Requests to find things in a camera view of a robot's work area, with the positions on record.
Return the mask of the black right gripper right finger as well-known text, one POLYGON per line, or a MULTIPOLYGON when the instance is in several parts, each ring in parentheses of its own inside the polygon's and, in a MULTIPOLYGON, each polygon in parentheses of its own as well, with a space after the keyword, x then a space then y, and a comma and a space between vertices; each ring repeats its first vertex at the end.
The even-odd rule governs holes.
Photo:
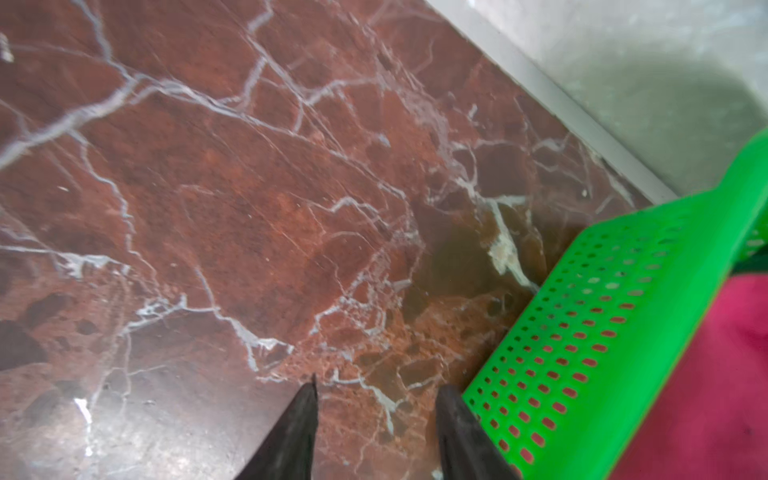
POLYGON ((443 478, 448 480, 518 480, 452 385, 436 396, 436 428, 443 478))

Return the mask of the magenta t-shirt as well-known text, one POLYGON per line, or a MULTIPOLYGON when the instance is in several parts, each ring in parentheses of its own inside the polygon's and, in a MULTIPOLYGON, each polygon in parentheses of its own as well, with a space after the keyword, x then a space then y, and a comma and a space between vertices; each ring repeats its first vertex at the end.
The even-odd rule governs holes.
POLYGON ((727 280, 611 476, 766 478, 766 274, 727 280))

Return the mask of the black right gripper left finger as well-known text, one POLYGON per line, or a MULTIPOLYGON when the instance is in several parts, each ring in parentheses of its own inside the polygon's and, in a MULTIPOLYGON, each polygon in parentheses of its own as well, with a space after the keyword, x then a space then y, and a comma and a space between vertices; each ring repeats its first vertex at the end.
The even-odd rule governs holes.
POLYGON ((304 383, 237 480, 311 479, 319 419, 316 376, 304 383))

